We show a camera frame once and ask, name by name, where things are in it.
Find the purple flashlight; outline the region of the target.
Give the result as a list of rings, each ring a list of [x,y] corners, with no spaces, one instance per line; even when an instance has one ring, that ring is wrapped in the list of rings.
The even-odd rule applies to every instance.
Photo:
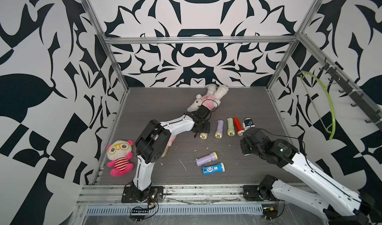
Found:
[[[201,132],[201,133],[200,133],[200,138],[203,139],[203,140],[205,140],[205,139],[208,138],[208,135],[209,135],[209,134],[208,134],[207,132]]]
[[[215,137],[217,139],[221,139],[223,137],[223,127],[224,127],[224,121],[223,120],[218,120],[217,121],[216,132],[215,132]]]

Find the green flashlight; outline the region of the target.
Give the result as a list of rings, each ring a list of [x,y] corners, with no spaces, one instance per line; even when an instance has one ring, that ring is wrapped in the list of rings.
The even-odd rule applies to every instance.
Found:
[[[235,136],[234,120],[232,118],[227,119],[227,135]]]

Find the purple flashlight sideways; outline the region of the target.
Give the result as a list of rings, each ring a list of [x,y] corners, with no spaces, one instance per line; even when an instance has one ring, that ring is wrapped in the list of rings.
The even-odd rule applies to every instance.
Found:
[[[211,152],[210,154],[196,159],[197,166],[202,166],[204,164],[210,163],[212,161],[218,160],[216,152]]]

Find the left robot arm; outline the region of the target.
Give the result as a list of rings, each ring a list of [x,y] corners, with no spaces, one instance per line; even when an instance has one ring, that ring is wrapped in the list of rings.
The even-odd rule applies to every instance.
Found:
[[[155,162],[164,153],[170,139],[189,131],[195,135],[209,132],[210,117],[211,109],[202,105],[196,111],[170,121],[151,120],[136,140],[138,164],[131,187],[138,193],[148,190]]]

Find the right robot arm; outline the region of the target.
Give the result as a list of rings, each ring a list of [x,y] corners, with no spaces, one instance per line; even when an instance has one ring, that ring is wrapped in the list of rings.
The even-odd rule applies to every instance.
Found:
[[[254,154],[269,164],[299,178],[314,192],[309,193],[266,175],[257,186],[244,186],[246,200],[283,200],[321,217],[329,225],[367,225],[374,198],[359,194],[312,164],[303,152],[284,139],[271,140],[260,128],[244,131],[243,154]]]

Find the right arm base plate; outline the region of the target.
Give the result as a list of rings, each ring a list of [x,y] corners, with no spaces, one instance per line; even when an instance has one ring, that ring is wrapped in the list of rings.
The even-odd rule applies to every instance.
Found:
[[[277,199],[270,191],[266,191],[259,185],[244,185],[243,198],[249,202],[277,202]]]

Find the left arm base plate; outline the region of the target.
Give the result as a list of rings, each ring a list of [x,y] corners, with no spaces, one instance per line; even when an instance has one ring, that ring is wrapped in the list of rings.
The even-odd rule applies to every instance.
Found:
[[[163,199],[163,186],[149,186],[147,189],[140,191],[134,185],[125,186],[123,189],[122,203],[139,203],[148,201],[160,202]]]

